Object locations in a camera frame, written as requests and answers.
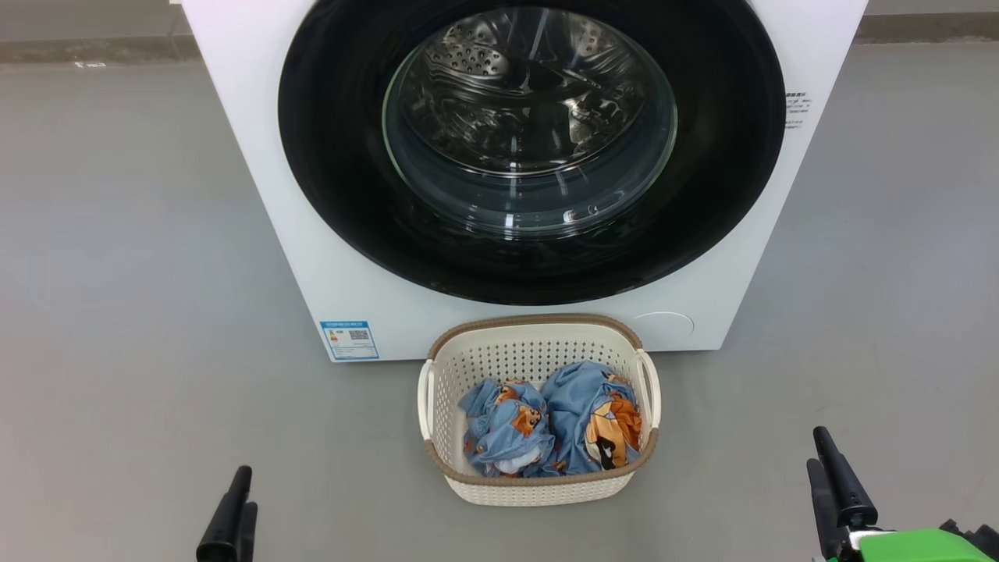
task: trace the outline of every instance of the white washing machine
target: white washing machine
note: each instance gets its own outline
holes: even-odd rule
[[[717,349],[865,4],[184,0],[334,361],[552,312]]]

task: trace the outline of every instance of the basket handle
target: basket handle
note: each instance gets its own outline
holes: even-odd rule
[[[659,416],[662,414],[662,396],[659,394],[659,374],[655,371],[652,358],[645,353],[645,350],[639,349],[636,357],[638,360],[638,371],[641,373],[641,385],[649,401],[649,404],[645,407],[651,412],[651,416],[649,416],[651,419],[650,426],[653,428],[659,427]]]
[[[417,415],[420,417],[420,433],[424,441],[429,441],[434,435],[434,360],[428,359],[420,370],[420,382],[417,384]]]

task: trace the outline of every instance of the washing machine door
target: washing machine door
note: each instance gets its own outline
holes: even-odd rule
[[[721,240],[773,169],[783,91],[743,0],[320,0],[278,111],[303,192],[359,252],[550,305]]]

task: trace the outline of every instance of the cartoon print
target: cartoon print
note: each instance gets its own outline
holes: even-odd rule
[[[500,403],[502,402],[505,402],[507,400],[517,400],[519,398],[520,395],[516,393],[516,390],[508,386],[502,386],[499,388],[499,396],[497,396],[496,402],[494,402],[494,404],[499,406]]]
[[[613,373],[603,373],[603,376],[607,377],[607,382],[615,382],[618,384],[631,386],[631,383],[627,382],[626,380],[622,379],[621,377],[618,377]]]
[[[520,432],[520,435],[524,437],[529,437],[534,431],[534,426],[541,419],[541,413],[537,410],[527,406],[526,404],[520,404],[516,409],[516,417],[510,422],[510,425],[514,429]]]
[[[629,445],[638,450],[641,417],[634,406],[618,392],[608,394],[610,401],[597,408],[586,424],[586,452],[598,460],[604,470],[620,468],[627,464]]]

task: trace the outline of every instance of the brown basket rim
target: brown basket rim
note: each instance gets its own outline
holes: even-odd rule
[[[507,316],[492,320],[479,320],[456,326],[445,332],[436,342],[434,342],[434,345],[431,346],[428,358],[436,360],[441,348],[443,348],[446,343],[459,334],[475,330],[483,330],[486,328],[523,326],[527,324],[596,324],[598,326],[611,328],[624,336],[624,338],[628,340],[628,343],[630,343],[636,351],[641,349],[641,340],[638,338],[638,335],[635,334],[631,328],[628,328],[626,324],[613,318],[599,316],[597,314],[531,314],[526,316]],[[434,446],[434,441],[428,439],[424,441],[424,445],[427,447],[427,453],[430,455],[431,460],[434,461],[434,464],[437,465],[438,470],[443,472],[449,479],[456,482],[461,482],[462,484],[470,486],[532,488],[537,486],[567,486],[570,484],[585,484],[587,482],[598,482],[600,480],[610,480],[612,478],[627,476],[648,462],[648,459],[652,456],[652,452],[655,451],[655,444],[658,439],[659,428],[651,428],[648,432],[648,440],[645,443],[645,446],[642,447],[638,458],[627,466],[614,468],[612,470],[604,470],[601,472],[591,472],[589,474],[552,476],[550,478],[490,478],[487,476],[469,476],[468,474],[462,474],[445,463],[441,458],[441,455],[438,454],[437,447]]]
[[[569,484],[585,484],[587,482],[598,482],[600,480],[610,480],[627,476],[642,467],[655,451],[655,443],[659,439],[659,428],[653,427],[648,432],[648,442],[641,449],[641,454],[631,464],[621,468],[604,470],[601,472],[590,472],[589,474],[572,474],[569,476],[552,476],[550,478],[490,478],[488,476],[469,476],[462,474],[454,468],[448,466],[437,453],[434,442],[428,439],[424,441],[427,446],[427,453],[431,460],[437,465],[438,470],[445,476],[456,482],[468,484],[470,486],[497,486],[500,488],[532,488],[537,486],[567,486]]]

